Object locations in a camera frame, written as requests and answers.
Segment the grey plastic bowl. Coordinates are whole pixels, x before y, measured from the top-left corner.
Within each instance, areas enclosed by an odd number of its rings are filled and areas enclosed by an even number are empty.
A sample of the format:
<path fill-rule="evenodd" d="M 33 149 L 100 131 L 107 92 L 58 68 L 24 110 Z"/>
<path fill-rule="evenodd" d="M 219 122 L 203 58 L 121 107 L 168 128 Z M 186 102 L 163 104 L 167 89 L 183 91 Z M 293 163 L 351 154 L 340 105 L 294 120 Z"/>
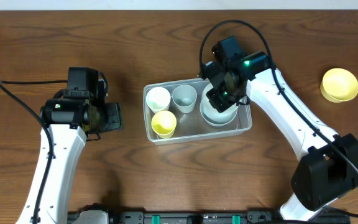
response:
<path fill-rule="evenodd" d="M 220 113 L 217 109 L 213 108 L 206 96 L 207 92 L 213 88 L 212 84 L 206 85 L 201 96 L 200 111 L 203 118 L 212 126 L 224 126 L 230 123 L 237 115 L 238 106 L 232 105 L 226 111 Z"/>

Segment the grey plastic cup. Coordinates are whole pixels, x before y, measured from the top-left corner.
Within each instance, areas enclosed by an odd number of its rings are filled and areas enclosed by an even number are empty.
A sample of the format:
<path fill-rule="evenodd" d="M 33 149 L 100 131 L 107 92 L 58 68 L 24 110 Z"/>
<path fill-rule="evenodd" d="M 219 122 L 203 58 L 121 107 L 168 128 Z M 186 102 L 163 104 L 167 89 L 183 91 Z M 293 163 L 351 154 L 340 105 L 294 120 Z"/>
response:
<path fill-rule="evenodd" d="M 172 93 L 172 99 L 182 113 L 190 113 L 194 110 L 197 100 L 197 92 L 191 85 L 180 85 Z"/>

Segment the white plastic cup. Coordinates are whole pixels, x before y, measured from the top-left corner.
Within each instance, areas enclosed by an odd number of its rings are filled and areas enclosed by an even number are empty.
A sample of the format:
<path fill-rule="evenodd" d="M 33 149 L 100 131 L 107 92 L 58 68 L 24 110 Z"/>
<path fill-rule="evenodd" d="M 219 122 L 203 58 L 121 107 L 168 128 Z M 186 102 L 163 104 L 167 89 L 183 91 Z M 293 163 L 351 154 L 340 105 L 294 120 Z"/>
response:
<path fill-rule="evenodd" d="M 168 110 L 170 107 L 171 95 L 170 92 L 163 87 L 155 87 L 151 89 L 146 95 L 146 105 L 153 113 Z"/>

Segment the yellow plastic cup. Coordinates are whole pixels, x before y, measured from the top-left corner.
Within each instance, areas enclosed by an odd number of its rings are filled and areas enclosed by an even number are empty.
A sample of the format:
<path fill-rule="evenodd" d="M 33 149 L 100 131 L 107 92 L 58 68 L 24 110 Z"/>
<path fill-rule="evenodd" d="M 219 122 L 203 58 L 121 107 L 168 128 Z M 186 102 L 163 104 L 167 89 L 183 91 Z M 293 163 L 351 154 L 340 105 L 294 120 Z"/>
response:
<path fill-rule="evenodd" d="M 151 120 L 152 130 L 162 139 L 173 136 L 177 126 L 176 116 L 170 111 L 159 111 Z"/>

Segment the clear plastic storage box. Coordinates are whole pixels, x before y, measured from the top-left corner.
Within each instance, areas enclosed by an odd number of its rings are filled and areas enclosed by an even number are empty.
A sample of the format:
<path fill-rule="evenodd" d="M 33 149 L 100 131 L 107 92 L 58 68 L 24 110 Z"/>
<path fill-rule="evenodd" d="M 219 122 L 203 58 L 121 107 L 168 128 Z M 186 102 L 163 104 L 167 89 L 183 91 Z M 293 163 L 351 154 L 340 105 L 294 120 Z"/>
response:
<path fill-rule="evenodd" d="M 199 141 L 204 139 L 223 138 L 242 134 L 252 127 L 252 117 L 249 105 L 241 105 L 237 110 L 234 119 L 221 127 L 214 127 L 202 117 L 200 112 L 201 94 L 209 81 L 200 78 L 177 80 L 172 82 L 154 83 L 144 87 L 143 90 L 143 111 L 145 130 L 149 141 L 156 145 L 174 144 L 189 141 Z M 170 103 L 169 111 L 171 111 L 176 119 L 177 126 L 173 136 L 167 139 L 160 138 L 152 129 L 151 121 L 154 112 L 147 106 L 147 93 L 156 87 L 163 87 L 170 93 L 180 85 L 191 85 L 197 91 L 198 97 L 195 108 L 192 112 L 185 114 L 175 106 L 174 102 Z"/>

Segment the yellow plastic bowl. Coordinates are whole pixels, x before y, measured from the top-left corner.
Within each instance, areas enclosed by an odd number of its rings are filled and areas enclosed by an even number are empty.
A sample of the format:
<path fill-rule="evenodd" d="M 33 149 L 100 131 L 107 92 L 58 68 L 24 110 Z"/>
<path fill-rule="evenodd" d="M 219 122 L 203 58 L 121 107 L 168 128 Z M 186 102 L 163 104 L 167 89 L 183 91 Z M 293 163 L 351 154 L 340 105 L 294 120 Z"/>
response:
<path fill-rule="evenodd" d="M 332 68 L 323 75 L 320 91 L 330 102 L 350 101 L 358 95 L 358 80 L 348 70 Z"/>

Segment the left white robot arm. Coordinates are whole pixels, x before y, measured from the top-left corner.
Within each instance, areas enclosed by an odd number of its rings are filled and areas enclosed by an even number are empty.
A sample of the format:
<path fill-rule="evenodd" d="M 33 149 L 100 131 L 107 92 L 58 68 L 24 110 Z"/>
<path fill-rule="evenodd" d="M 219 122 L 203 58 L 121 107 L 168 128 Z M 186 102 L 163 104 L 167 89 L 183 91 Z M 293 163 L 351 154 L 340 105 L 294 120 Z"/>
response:
<path fill-rule="evenodd" d="M 88 136 L 122 129 L 119 103 L 105 101 L 102 72 L 71 67 L 67 87 L 41 108 L 40 155 L 18 223 L 66 223 L 68 203 L 80 154 Z"/>

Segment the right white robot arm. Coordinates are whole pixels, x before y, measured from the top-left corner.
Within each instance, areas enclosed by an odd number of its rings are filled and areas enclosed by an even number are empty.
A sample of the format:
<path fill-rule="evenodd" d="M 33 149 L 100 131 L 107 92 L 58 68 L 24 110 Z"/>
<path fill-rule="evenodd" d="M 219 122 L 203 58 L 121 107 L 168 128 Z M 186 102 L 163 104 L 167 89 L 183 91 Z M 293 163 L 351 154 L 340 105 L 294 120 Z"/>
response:
<path fill-rule="evenodd" d="M 208 102 L 223 113 L 242 99 L 256 103 L 290 143 L 299 163 L 293 195 L 280 208 L 284 220 L 310 221 L 325 206 L 358 187 L 358 140 L 320 122 L 271 67 L 265 52 L 246 54 L 235 37 L 211 49 L 215 61 L 201 66 L 212 89 Z"/>

